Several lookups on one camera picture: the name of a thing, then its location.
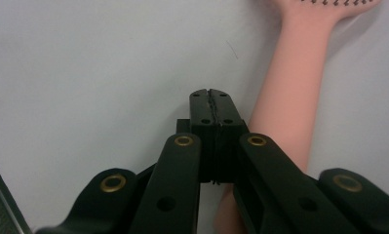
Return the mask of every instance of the black mechanical arm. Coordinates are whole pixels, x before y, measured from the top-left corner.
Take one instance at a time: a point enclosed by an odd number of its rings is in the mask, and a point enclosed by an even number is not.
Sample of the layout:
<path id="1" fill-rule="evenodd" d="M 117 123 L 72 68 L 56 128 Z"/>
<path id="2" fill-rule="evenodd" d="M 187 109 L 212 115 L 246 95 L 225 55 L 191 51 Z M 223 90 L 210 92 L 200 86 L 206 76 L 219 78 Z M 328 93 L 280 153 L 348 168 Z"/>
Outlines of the black mechanical arm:
<path id="1" fill-rule="evenodd" d="M 200 183 L 211 181 L 234 183 L 249 233 L 389 234 L 387 194 L 343 169 L 305 175 L 270 137 L 249 133 L 217 90 L 190 95 L 190 119 L 177 120 L 155 165 L 98 174 L 62 224 L 37 233 L 196 233 Z M 14 233 L 29 233 L 19 217 L 9 223 L 25 232 Z"/>

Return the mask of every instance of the white table surface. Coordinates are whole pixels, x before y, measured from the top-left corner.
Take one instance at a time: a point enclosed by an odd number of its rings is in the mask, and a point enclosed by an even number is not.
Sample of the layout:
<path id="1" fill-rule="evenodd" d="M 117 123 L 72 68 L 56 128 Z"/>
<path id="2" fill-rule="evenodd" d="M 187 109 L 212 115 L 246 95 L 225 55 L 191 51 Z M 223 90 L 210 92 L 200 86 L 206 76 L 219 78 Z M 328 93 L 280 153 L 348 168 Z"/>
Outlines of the white table surface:
<path id="1" fill-rule="evenodd" d="M 0 0 L 0 172 L 32 229 L 93 176 L 156 162 L 188 96 L 249 119 L 280 29 L 263 1 Z M 389 193 L 389 0 L 333 32 L 309 174 L 345 168 Z M 213 233 L 221 187 L 202 190 Z"/>

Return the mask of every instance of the brass grommet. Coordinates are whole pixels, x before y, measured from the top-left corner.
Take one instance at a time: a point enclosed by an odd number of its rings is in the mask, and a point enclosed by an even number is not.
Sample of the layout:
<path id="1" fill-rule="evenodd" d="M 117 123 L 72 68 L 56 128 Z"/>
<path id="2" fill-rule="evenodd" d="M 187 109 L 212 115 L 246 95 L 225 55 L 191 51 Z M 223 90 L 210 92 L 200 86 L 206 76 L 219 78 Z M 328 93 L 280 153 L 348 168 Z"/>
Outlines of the brass grommet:
<path id="1" fill-rule="evenodd" d="M 174 143 L 179 146 L 188 146 L 194 143 L 194 139 L 190 136 L 179 136 L 174 140 Z"/>
<path id="2" fill-rule="evenodd" d="M 115 181 L 114 185 L 109 184 L 109 182 Z M 106 193 L 116 192 L 123 188 L 125 184 L 127 183 L 127 180 L 124 178 L 121 174 L 115 174 L 110 175 L 106 177 L 101 183 L 100 183 L 100 190 Z"/>
<path id="3" fill-rule="evenodd" d="M 261 136 L 250 136 L 247 141 L 255 146 L 263 146 L 267 143 L 266 139 Z"/>
<path id="4" fill-rule="evenodd" d="M 362 184 L 349 175 L 335 175 L 333 177 L 333 182 L 340 188 L 349 192 L 360 192 L 363 189 Z"/>

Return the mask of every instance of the hairbrush bristle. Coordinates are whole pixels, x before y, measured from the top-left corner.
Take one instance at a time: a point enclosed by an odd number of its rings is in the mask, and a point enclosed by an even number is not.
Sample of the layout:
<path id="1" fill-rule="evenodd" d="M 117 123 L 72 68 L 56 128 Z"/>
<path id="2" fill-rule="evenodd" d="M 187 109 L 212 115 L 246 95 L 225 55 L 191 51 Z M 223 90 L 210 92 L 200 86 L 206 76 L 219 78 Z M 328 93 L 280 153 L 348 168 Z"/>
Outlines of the hairbrush bristle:
<path id="1" fill-rule="evenodd" d="M 315 3 L 317 3 L 318 2 L 318 0 L 311 0 L 311 2 L 313 3 L 313 4 L 315 4 Z M 359 3 L 362 3 L 362 4 L 367 4 L 368 2 L 373 2 L 373 0 L 334 0 L 333 1 L 333 5 L 334 6 L 338 6 L 339 5 L 339 2 L 343 2 L 343 5 L 345 5 L 345 6 L 350 6 L 351 5 L 351 3 L 354 5 L 354 6 L 358 6 L 359 5 Z M 329 3 L 329 1 L 328 0 L 323 0 L 322 1 L 322 4 L 323 5 L 328 5 L 328 3 Z"/>

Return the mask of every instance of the pink hairbrush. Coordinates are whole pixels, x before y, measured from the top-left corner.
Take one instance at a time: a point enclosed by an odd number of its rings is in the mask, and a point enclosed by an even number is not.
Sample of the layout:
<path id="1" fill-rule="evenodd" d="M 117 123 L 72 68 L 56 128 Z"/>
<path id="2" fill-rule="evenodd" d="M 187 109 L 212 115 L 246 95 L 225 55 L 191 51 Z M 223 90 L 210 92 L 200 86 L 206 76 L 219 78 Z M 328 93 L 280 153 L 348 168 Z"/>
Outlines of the pink hairbrush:
<path id="1" fill-rule="evenodd" d="M 282 31 L 249 123 L 251 132 L 273 138 L 306 171 L 331 31 L 347 17 L 380 0 L 272 0 Z M 232 186 L 221 199 L 214 227 L 219 234 L 246 233 Z"/>

